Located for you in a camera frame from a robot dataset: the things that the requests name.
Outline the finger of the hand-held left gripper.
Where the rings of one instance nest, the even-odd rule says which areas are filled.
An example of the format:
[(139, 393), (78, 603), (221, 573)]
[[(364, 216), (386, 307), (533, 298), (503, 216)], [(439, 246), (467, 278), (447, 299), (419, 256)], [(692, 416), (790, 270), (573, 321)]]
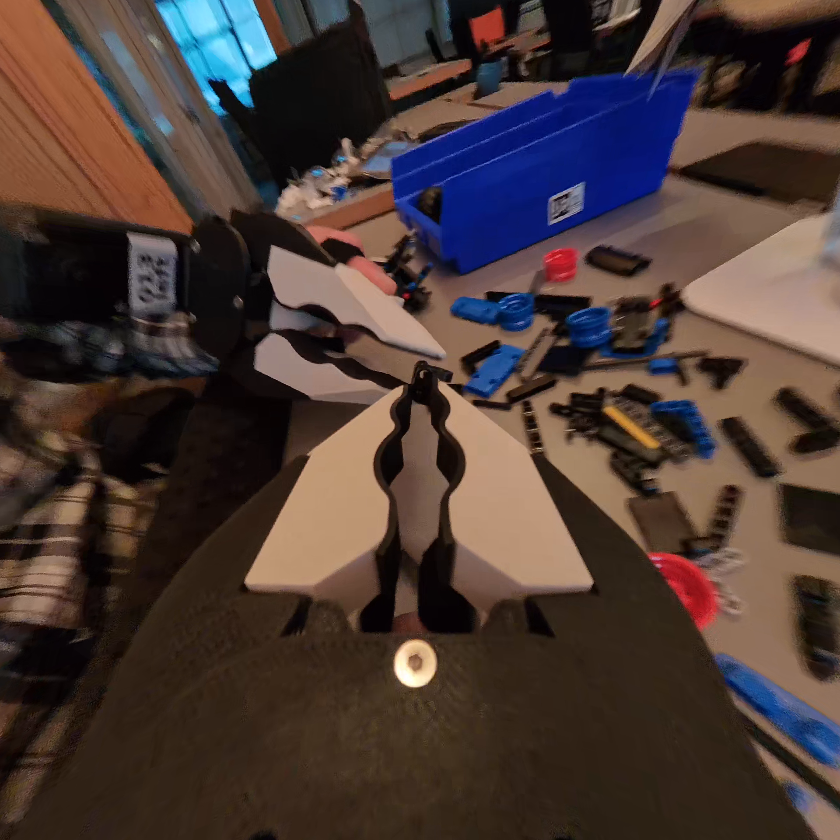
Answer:
[(267, 334), (255, 347), (254, 368), (318, 403), (373, 404), (406, 385), (299, 331)]
[(386, 295), (355, 268), (327, 266), (271, 246), (267, 276), (281, 308), (367, 333), (383, 345), (426, 359), (446, 357), (444, 348), (397, 297)]

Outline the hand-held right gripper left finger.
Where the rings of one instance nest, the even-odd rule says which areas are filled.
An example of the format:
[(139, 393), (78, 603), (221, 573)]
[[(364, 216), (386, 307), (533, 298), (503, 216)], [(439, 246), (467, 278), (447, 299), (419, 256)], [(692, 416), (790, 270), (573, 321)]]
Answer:
[(410, 423), (403, 385), (301, 459), (245, 576), (248, 591), (330, 602), (364, 632), (393, 630), (403, 547), (392, 483)]

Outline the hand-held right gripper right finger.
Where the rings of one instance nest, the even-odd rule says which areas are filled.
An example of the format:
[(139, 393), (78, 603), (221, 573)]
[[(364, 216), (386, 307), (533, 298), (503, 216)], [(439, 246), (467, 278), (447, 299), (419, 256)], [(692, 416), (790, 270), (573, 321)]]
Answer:
[(471, 633), (501, 602), (592, 591), (587, 568), (526, 446), (449, 385), (428, 386), (447, 486), (420, 568), (420, 619)]

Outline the black pin connector block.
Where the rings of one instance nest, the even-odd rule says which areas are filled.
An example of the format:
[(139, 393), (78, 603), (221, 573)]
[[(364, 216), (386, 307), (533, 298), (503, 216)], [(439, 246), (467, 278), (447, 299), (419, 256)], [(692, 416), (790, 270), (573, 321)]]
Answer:
[(413, 375), (409, 382), (409, 394), (416, 404), (427, 406), (431, 395), (436, 392), (440, 383), (449, 384), (453, 381), (452, 371), (420, 360), (413, 368)]

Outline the grey desk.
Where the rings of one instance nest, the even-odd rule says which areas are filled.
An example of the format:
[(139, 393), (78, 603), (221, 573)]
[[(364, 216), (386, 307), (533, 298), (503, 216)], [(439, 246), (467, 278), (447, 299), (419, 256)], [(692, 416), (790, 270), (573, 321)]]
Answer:
[[(766, 136), (795, 139), (802, 129), (804, 140), (828, 149), (838, 139), (838, 129), (827, 122), (689, 110), (675, 154), (677, 165), (704, 158), (725, 147)], [(490, 266), (455, 276), (436, 271), (428, 278), (433, 290), (430, 309), (421, 320), (447, 349), (447, 362), (454, 364), (468, 350), (488, 342), (489, 328), (450, 317), (449, 304), (459, 296), (477, 297), (483, 291), (519, 291), (533, 279), (542, 254), (554, 247), (588, 251), (599, 244), (614, 245), (652, 259), (651, 267), (635, 280), (621, 280), (588, 266), (567, 284), (574, 289), (561, 295), (591, 296), (604, 303), (622, 294), (656, 291), (664, 283), (675, 288), (738, 256), (749, 247), (797, 221), (800, 212), (759, 198), (740, 196), (718, 187), (688, 181), (668, 174), (659, 192), (626, 205), (590, 223), (575, 227), (554, 239), (533, 246)], [(396, 214), (378, 216), (349, 229), (373, 256), (389, 253), (405, 228)], [(627, 382), (664, 393), (668, 398), (689, 398), (708, 420), (741, 416), (776, 458), (783, 462), (781, 481), (797, 486), (838, 491), (838, 455), (797, 459), (783, 452), (793, 435), (793, 425), (771, 404), (772, 395), (783, 385), (798, 385), (823, 408), (830, 408), (837, 370), (800, 353), (756, 339), (745, 332), (721, 325), (694, 313), (677, 318), (677, 351), (713, 350), (715, 354), (737, 356), (748, 361), (729, 388), (712, 392), (703, 374), (691, 373), (683, 387), (673, 378), (645, 376), (625, 370), (583, 375), (577, 384), (557, 385), (534, 398), (546, 453), (555, 466), (579, 487), (606, 515), (616, 522), (637, 545), (644, 546), (635, 520), (627, 507), (630, 490), (610, 471), (595, 442), (577, 437), (567, 440), (564, 424), (551, 417), (550, 402), (564, 400), (568, 392), (591, 392), (599, 386), (621, 387)], [(342, 425), (355, 418), (362, 406), (328, 403), (296, 403), (291, 409), (289, 437), (284, 465), (306, 454)], [(416, 406), (411, 429), (404, 444), (405, 468), (394, 484), (401, 516), (406, 551), (415, 560), (437, 532), (438, 500), (445, 480), (434, 467), (436, 435), (421, 406)], [(823, 684), (803, 669), (793, 634), (793, 601), (790, 578), (812, 574), (838, 585), (838, 559), (825, 553), (797, 548), (780, 536), (779, 491), (768, 479), (751, 476), (729, 444), (719, 444), (710, 461), (693, 459), (690, 465), (668, 466), (663, 486), (674, 491), (692, 522), (707, 522), (718, 489), (735, 484), (744, 490), (744, 502), (736, 523), (732, 544), (744, 552), (747, 563), (726, 581), (744, 601), (740, 617), (719, 617), (705, 632), (713, 653), (737, 658), (783, 688), (838, 720), (838, 682)]]

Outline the black dotted mat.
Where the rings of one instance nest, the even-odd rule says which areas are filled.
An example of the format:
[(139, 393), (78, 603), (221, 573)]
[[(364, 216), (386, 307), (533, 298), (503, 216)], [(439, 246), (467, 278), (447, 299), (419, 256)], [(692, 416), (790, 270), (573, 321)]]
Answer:
[(182, 435), (154, 518), (164, 581), (283, 464), (291, 402), (258, 395), (232, 377), (207, 386)]

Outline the pile of white and blue scraps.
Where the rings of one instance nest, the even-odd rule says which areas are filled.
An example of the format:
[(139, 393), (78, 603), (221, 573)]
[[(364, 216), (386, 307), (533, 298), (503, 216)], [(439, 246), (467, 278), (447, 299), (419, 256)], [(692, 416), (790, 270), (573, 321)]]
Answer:
[(367, 185), (361, 158), (353, 142), (343, 138), (327, 165), (315, 165), (299, 174), (292, 170), (276, 202), (275, 214), (301, 221), (334, 207)]

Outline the black curved panel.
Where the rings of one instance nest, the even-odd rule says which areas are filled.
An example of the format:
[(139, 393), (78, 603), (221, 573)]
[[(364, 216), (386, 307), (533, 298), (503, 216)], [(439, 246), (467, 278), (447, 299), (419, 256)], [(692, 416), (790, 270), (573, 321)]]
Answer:
[(647, 551), (683, 555), (697, 531), (674, 491), (626, 501)]

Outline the grey tablet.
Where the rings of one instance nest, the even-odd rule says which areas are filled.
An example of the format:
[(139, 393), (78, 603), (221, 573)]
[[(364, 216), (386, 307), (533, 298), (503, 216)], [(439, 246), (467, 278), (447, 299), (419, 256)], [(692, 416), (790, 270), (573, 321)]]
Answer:
[(389, 140), (384, 142), (360, 161), (358, 173), (363, 177), (387, 182), (392, 179), (392, 164), (395, 158), (412, 151), (417, 143), (410, 140)]

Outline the blue rectangular panel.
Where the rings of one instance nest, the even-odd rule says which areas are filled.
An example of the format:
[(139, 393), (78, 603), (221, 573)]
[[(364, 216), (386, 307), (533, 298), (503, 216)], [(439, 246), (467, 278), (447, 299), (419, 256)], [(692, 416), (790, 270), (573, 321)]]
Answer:
[(516, 370), (525, 350), (502, 344), (481, 362), (476, 372), (463, 385), (463, 393), (489, 400)]

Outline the blue angled beam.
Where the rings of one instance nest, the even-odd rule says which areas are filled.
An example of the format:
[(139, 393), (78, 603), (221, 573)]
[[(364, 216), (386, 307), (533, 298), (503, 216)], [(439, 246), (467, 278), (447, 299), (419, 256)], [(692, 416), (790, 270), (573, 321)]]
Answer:
[(688, 445), (696, 457), (711, 460), (716, 454), (717, 441), (693, 401), (654, 402), (650, 412), (657, 424)]

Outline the pile of black and blue bricks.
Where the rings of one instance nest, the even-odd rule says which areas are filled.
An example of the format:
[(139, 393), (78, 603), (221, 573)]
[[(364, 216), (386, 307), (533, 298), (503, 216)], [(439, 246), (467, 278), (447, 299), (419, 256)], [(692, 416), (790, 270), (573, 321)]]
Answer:
[[(666, 342), (670, 339), (673, 319), (682, 307), (679, 294), (669, 285), (660, 289), (665, 292), (661, 308), (663, 318), (668, 318)], [(493, 292), (489, 301), (499, 302), (511, 293)], [(573, 303), (589, 303), (589, 298), (582, 297), (534, 297), (536, 313), (550, 317), (552, 323), (541, 329), (532, 346), (525, 351), (515, 371), (521, 384), (510, 390), (506, 403), (492, 399), (476, 399), (474, 404), (499, 410), (510, 410), (514, 403), (522, 404), (523, 414), (526, 403), (532, 396), (554, 387), (559, 375), (577, 378), (581, 367), (590, 362), (606, 360), (601, 355), (601, 348), (583, 350), (570, 345), (564, 326), (566, 318), (573, 312), (585, 309), (573, 308)], [(466, 373), (473, 375), (481, 362), (501, 346), (495, 340), (464, 355), (461, 365)], [(696, 369), (709, 377), (710, 388), (721, 392), (729, 388), (730, 383), (742, 371), (747, 363), (742, 358), (709, 355), (704, 359), (684, 360), (682, 362), (660, 361), (645, 366), (649, 375), (673, 375), (682, 386), (688, 386), (690, 378), (686, 363), (696, 361)], [(610, 467), (621, 481), (639, 497), (650, 497), (662, 491), (656, 472), (661, 465), (681, 464), (696, 457), (692, 455), (683, 461), (674, 461), (661, 449), (646, 449), (602, 415), (602, 409), (613, 405), (613, 398), (625, 397), (650, 407), (653, 403), (664, 400), (658, 392), (653, 392), (634, 383), (626, 384), (622, 389), (607, 390), (600, 387), (592, 393), (570, 393), (567, 404), (552, 404), (549, 409), (553, 414), (568, 418), (568, 437), (579, 434), (587, 439), (597, 439), (610, 450)], [(772, 404), (785, 415), (794, 419), (801, 426), (801, 433), (792, 439), (789, 451), (793, 455), (821, 455), (838, 451), (838, 421), (825, 415), (819, 406), (805, 398), (802, 392), (792, 386), (783, 386), (772, 397)], [(711, 430), (712, 423), (700, 410)], [(746, 423), (742, 415), (722, 417), (716, 421), (720, 436), (727, 445), (738, 454), (738, 458), (749, 473), (759, 480), (777, 480), (784, 470), (779, 460), (773, 457), (760, 437)], [(776, 499), (781, 535), (780, 486)], [(725, 485), (717, 495), (716, 506), (711, 513), (709, 523), (704, 529), (696, 529), (697, 538), (689, 542), (688, 550), (681, 555), (693, 562), (715, 583), (718, 610), (730, 616), (742, 614), (742, 602), (737, 593), (732, 593), (725, 583), (720, 583), (722, 575), (729, 569), (738, 568), (739, 554), (730, 545), (733, 523), (742, 506), (743, 489), (737, 485)], [(823, 579), (816, 575), (795, 574), (791, 576), (791, 592), (794, 598), (794, 639), (800, 651), (803, 668), (811, 677), (820, 681), (838, 679), (838, 582)]]

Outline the person in plaid shirt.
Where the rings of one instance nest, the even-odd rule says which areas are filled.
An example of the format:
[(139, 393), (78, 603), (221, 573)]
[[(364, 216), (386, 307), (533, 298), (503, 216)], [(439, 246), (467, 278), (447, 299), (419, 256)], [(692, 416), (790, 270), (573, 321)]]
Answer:
[(165, 486), (159, 465), (106, 466), (91, 426), (120, 391), (23, 381), (2, 400), (2, 831), (58, 760)]

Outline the orange chair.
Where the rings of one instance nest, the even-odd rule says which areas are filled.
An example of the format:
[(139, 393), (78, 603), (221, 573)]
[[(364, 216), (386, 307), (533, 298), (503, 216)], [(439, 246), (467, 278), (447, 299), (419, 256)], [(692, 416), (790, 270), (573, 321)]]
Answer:
[(468, 17), (469, 33), (478, 49), (497, 46), (506, 37), (505, 17), (501, 6)]

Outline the blue textured flat panel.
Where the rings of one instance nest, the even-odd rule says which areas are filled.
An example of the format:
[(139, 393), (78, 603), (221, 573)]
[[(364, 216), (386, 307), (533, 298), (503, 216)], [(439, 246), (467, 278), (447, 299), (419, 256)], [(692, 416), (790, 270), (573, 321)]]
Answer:
[(839, 768), (839, 725), (741, 661), (715, 654), (730, 692), (817, 762)]

